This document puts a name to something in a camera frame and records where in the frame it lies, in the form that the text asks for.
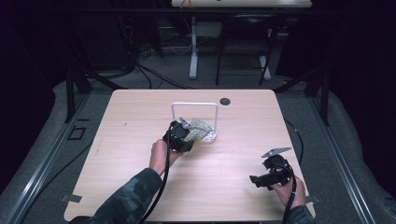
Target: table surface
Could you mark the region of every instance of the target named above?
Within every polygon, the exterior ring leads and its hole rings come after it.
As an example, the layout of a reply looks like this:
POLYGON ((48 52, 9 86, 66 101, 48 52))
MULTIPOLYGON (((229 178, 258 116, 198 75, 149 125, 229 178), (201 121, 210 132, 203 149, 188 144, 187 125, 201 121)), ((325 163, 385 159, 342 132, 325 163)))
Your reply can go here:
MULTIPOLYGON (((282 219, 276 193, 256 188, 250 175, 265 175, 262 155, 292 147, 273 91, 125 90, 114 91, 73 194, 66 220, 92 216, 132 176, 149 166, 153 142, 172 121, 171 104, 219 105, 218 137, 196 143, 170 169, 166 188, 148 221, 258 221, 282 219), (219 100, 228 98, 229 105, 219 100)), ((176 116, 214 126, 215 107, 177 105, 176 116)), ((302 180, 294 149, 282 153, 302 180)), ((308 205, 315 215, 312 205, 308 205)))
MULTIPOLYGON (((183 0, 172 0, 173 7, 180 7, 183 0)), ((311 7, 310 0, 191 0, 193 7, 311 7)), ((189 7, 189 0, 184 1, 189 7)))

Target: tape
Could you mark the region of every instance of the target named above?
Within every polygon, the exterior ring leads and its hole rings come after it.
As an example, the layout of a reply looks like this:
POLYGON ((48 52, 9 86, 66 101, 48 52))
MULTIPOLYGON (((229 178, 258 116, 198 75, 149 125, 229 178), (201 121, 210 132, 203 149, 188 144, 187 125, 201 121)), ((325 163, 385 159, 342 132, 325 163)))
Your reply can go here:
POLYGON ((72 203, 79 203, 81 201, 82 197, 78 196, 78 195, 74 195, 74 194, 65 194, 62 198, 61 201, 68 203, 68 202, 72 202, 72 203))
POLYGON ((320 198, 317 194, 306 196, 306 203, 318 203, 320 202, 320 198))

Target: person's arm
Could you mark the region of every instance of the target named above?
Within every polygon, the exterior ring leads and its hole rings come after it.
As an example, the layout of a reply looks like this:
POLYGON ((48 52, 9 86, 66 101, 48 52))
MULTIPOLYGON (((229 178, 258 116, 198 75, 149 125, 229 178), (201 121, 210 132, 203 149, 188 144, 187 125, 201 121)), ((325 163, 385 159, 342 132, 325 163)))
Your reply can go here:
MULTIPOLYGON (((289 201, 289 196, 291 194, 291 187, 292 187, 292 179, 284 186, 275 184, 271 187, 279 196, 279 200, 286 206, 289 201)), ((296 176, 296 193, 293 200, 293 203, 290 207, 290 212, 288 216, 288 223, 289 224, 311 224, 316 223, 314 217, 309 212, 306 205, 306 198, 305 198, 305 186, 303 180, 296 176)))
MULTIPOLYGON (((162 185, 161 175, 165 171, 166 149, 163 140, 154 143, 149 168, 135 175, 114 192, 86 223, 138 223, 162 185)), ((181 155, 171 151, 170 166, 181 155)))

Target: person's hand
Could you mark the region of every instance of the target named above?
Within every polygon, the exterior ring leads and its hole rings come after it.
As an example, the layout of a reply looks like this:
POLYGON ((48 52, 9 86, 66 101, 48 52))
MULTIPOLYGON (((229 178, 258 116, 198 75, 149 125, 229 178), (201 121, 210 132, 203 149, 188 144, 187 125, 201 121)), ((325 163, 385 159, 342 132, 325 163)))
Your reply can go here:
MULTIPOLYGON (((296 195, 294 197, 294 201, 291 204, 291 208, 299 206, 299 205, 305 205, 306 204, 306 198, 305 198, 305 185, 303 180, 301 180, 299 177, 296 176, 296 183, 297 183, 297 188, 296 188, 296 195)), ((281 186, 279 184, 274 184, 271 186, 277 193, 277 196, 279 197, 280 201, 283 203, 283 205, 287 205, 289 201, 289 196, 291 194, 291 187, 293 184, 293 178, 284 186, 281 186)))
MULTIPOLYGON (((165 172, 166 150, 167 145, 162 139, 159 139, 157 142, 152 144, 149 168, 157 172, 158 175, 162 175, 163 172, 165 172)), ((182 155, 183 153, 171 150, 171 154, 169 156, 169 167, 171 167, 175 163, 175 160, 182 155)))

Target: camouflage sleeve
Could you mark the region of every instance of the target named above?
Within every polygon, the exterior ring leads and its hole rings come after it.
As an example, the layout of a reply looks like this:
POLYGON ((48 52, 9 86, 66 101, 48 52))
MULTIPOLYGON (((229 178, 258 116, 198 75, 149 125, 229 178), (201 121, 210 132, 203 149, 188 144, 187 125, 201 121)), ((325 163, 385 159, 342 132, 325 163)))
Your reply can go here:
POLYGON ((154 170, 144 169, 111 195, 86 223, 138 223, 161 184, 154 170))
POLYGON ((315 224, 314 217, 306 206, 297 206, 290 210, 288 217, 289 224, 315 224))

